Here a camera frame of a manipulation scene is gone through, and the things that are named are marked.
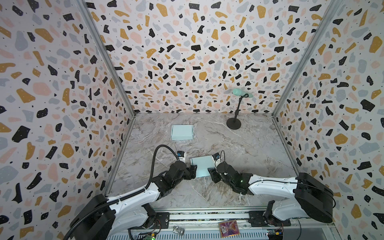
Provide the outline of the mint paper box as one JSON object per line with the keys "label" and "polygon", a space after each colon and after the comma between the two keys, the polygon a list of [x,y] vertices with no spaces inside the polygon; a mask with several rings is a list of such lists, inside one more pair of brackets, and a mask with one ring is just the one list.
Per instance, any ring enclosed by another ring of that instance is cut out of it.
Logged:
{"label": "mint paper box", "polygon": [[171,139],[173,141],[192,140],[193,137],[193,125],[172,125]]}
{"label": "mint paper box", "polygon": [[213,156],[191,158],[191,165],[197,166],[196,178],[210,176],[208,169],[215,167]]}

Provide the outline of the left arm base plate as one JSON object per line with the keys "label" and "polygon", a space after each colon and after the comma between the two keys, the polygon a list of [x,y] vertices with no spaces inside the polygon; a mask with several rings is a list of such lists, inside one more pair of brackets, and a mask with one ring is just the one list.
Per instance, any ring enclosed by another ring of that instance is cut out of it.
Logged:
{"label": "left arm base plate", "polygon": [[155,229],[168,229],[170,223],[170,213],[169,212],[160,212],[156,213],[155,216],[149,217],[145,223],[137,229],[143,230],[155,230]]}

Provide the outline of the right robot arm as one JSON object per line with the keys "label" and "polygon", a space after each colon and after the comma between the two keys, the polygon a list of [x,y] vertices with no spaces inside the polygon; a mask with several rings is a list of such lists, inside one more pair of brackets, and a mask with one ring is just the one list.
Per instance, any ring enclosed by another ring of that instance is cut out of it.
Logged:
{"label": "right robot arm", "polygon": [[333,191],[307,173],[290,178],[262,177],[239,173],[226,162],[216,162],[208,172],[214,183],[224,182],[237,194],[281,197],[280,201],[269,201],[263,213],[266,224],[282,226],[292,218],[311,218],[326,224],[333,221]]}

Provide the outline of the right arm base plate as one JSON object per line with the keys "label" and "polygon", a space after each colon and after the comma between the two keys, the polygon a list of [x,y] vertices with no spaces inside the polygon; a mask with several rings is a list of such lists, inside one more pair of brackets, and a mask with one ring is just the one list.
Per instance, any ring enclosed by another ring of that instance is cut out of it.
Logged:
{"label": "right arm base plate", "polygon": [[266,217],[263,211],[249,211],[248,222],[252,227],[290,227],[290,220],[281,221],[275,217]]}

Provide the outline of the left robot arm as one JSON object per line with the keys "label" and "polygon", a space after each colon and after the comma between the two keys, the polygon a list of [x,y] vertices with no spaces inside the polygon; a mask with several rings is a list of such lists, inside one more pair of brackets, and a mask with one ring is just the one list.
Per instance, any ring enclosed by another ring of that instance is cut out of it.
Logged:
{"label": "left robot arm", "polygon": [[151,177],[144,187],[115,197],[93,197],[71,222],[64,238],[105,240],[124,230],[156,227],[159,221],[151,203],[169,195],[181,181],[194,179],[197,168],[178,160],[168,171]]}

